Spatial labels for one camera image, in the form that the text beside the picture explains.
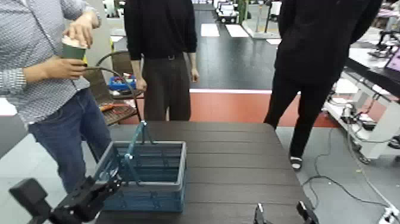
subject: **plaid shirt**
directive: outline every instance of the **plaid shirt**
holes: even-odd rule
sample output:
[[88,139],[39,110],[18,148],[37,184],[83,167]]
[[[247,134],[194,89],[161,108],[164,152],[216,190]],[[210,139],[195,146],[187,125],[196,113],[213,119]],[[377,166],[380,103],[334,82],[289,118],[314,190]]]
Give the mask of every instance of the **plaid shirt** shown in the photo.
[[0,95],[25,124],[44,120],[89,82],[46,79],[26,83],[23,68],[61,55],[64,18],[76,20],[94,10],[82,0],[0,0]]

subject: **dark pants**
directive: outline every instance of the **dark pants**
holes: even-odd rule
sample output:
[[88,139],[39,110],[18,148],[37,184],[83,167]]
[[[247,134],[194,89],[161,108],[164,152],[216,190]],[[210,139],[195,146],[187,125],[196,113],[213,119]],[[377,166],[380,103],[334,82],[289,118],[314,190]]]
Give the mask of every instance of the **dark pants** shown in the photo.
[[294,100],[297,93],[301,91],[298,108],[299,117],[290,145],[290,156],[303,156],[311,129],[332,89],[332,85],[332,83],[322,83],[319,85],[301,84],[275,73],[270,107],[264,123],[268,123],[276,129],[282,114]]
[[58,174],[67,193],[85,178],[82,136],[100,158],[111,141],[110,132],[88,89],[75,94],[63,107],[44,121],[29,125],[35,136],[58,165]]
[[169,108],[170,120],[190,119],[189,73],[183,55],[175,59],[145,59],[143,77],[145,119],[165,120]]

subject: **hand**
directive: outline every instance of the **hand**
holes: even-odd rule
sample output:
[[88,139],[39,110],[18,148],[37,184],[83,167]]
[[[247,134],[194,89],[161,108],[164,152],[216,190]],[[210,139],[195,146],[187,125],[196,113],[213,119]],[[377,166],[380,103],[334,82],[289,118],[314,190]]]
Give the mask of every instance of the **hand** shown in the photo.
[[47,79],[79,79],[85,74],[85,62],[77,59],[52,57],[39,64]]
[[147,90],[147,83],[144,78],[138,78],[136,79],[136,89],[140,91],[146,91]]
[[192,69],[190,71],[190,75],[192,76],[192,82],[197,82],[200,78],[199,71],[197,71],[197,69]]
[[93,22],[90,14],[83,14],[77,20],[70,24],[63,35],[69,36],[71,39],[77,39],[82,46],[90,48],[93,44]]

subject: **green paper cup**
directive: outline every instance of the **green paper cup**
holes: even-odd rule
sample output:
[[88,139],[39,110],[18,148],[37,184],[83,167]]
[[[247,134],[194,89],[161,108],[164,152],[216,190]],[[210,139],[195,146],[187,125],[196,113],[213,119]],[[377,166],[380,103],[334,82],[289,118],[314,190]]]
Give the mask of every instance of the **green paper cup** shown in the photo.
[[85,53],[86,47],[81,46],[79,41],[72,40],[68,36],[62,39],[62,58],[83,60]]

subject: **black shirt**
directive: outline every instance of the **black shirt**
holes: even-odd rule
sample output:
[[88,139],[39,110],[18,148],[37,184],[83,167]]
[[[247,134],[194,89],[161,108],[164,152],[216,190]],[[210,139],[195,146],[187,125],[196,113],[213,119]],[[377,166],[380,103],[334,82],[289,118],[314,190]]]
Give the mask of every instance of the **black shirt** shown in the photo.
[[196,52],[195,13],[191,0],[129,0],[125,30],[132,60],[167,58]]
[[282,0],[276,73],[299,83],[333,83],[350,44],[370,27],[382,0]]

